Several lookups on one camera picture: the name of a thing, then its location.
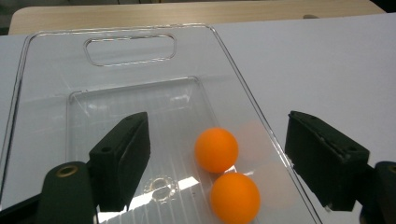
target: orange ball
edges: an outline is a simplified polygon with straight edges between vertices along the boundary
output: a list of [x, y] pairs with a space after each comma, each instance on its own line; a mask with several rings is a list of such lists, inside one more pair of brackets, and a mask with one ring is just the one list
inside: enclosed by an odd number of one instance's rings
[[247, 176], [228, 173], [216, 180], [210, 192], [213, 212], [225, 223], [249, 223], [260, 210], [260, 192]]
[[211, 173], [222, 173], [236, 162], [238, 143], [222, 128], [211, 128], [201, 133], [195, 142], [195, 159]]

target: white tabletop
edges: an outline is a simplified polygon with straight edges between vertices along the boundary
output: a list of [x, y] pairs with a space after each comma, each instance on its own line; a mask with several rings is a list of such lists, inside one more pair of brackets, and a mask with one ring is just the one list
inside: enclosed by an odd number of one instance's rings
[[[396, 14], [214, 25], [268, 120], [286, 140], [291, 110], [315, 115], [371, 150], [369, 163], [396, 161]], [[0, 38], [0, 135], [4, 136], [25, 36]], [[358, 223], [319, 209], [324, 223]]]

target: table surface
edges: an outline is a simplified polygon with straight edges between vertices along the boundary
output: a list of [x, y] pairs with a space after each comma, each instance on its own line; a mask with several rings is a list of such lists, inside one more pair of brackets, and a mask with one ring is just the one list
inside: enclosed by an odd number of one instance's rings
[[226, 23], [384, 13], [369, 0], [278, 0], [115, 6], [27, 7], [12, 18], [9, 34], [181, 23]]

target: transparent plastic tray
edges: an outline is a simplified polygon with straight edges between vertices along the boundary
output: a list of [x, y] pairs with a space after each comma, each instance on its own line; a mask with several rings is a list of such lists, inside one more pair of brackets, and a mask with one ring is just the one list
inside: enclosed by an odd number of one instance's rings
[[320, 222], [231, 56], [204, 25], [31, 35], [1, 158], [2, 207], [39, 193], [52, 167], [87, 161], [114, 125], [141, 111], [148, 112], [148, 167], [129, 211], [100, 213], [101, 222], [220, 223], [208, 202], [219, 175], [193, 157], [196, 137], [216, 126], [239, 144], [228, 172], [250, 176], [260, 189], [253, 223]]

